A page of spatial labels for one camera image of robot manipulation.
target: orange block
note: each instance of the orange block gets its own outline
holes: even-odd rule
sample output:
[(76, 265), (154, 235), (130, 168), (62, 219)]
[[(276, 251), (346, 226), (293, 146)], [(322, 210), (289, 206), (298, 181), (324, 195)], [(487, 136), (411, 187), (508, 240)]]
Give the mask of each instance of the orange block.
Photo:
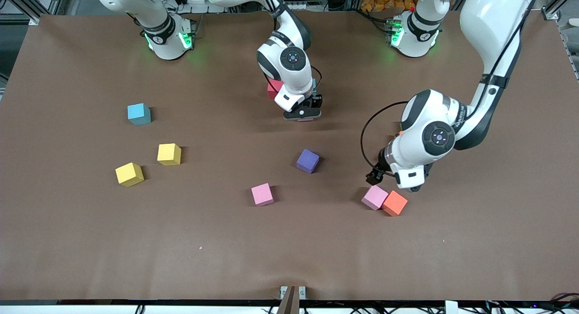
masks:
[(382, 209), (392, 217), (395, 217), (402, 212), (407, 202), (407, 199), (393, 190), (388, 194), (384, 203), (382, 203)]

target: brown tablecloth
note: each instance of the brown tablecloth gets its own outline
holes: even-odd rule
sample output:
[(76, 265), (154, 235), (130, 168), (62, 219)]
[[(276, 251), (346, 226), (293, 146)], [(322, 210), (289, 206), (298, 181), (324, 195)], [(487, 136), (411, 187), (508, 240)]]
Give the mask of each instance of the brown tablecloth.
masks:
[[(579, 289), (579, 89), (553, 22), (534, 12), (486, 140), (438, 161), (400, 217), (360, 203), (360, 129), (436, 89), (470, 102), (482, 61), (451, 13), (405, 58), (355, 13), (299, 13), (323, 115), (285, 122), (255, 51), (267, 13), (208, 15), (163, 61), (128, 17), (43, 17), (0, 102), (0, 298), (545, 300)], [(126, 106), (154, 121), (134, 126)], [(367, 131), (375, 159), (402, 107)], [(180, 166), (157, 146), (183, 147)], [(294, 163), (323, 158), (308, 175)], [(131, 188), (114, 169), (143, 167)], [(269, 182), (276, 202), (252, 206)], [(393, 180), (381, 184), (395, 189)]]

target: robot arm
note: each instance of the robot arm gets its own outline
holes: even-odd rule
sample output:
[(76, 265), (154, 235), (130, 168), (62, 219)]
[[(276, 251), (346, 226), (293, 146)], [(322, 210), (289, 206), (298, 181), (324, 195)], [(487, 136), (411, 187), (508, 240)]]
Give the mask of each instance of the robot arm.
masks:
[(194, 23), (169, 14), (160, 0), (99, 0), (114, 12), (128, 13), (145, 32), (149, 48), (163, 60), (174, 60), (193, 47)]
[(267, 77), (282, 81), (275, 103), (287, 120), (318, 118), (321, 96), (313, 96), (310, 60), (305, 50), (312, 43), (310, 29), (287, 8), (282, 0), (209, 0), (215, 5), (232, 7), (256, 1), (263, 5), (280, 27), (271, 33), (257, 51), (259, 67)]
[(434, 90), (416, 94), (402, 115), (402, 132), (379, 153), (379, 162), (366, 177), (370, 184), (391, 170), (399, 188), (417, 191), (432, 163), (451, 149), (463, 150), (482, 142), (498, 100), (507, 87), (521, 49), (520, 33), (533, 0), (467, 0), (460, 25), (484, 63), (470, 105)]

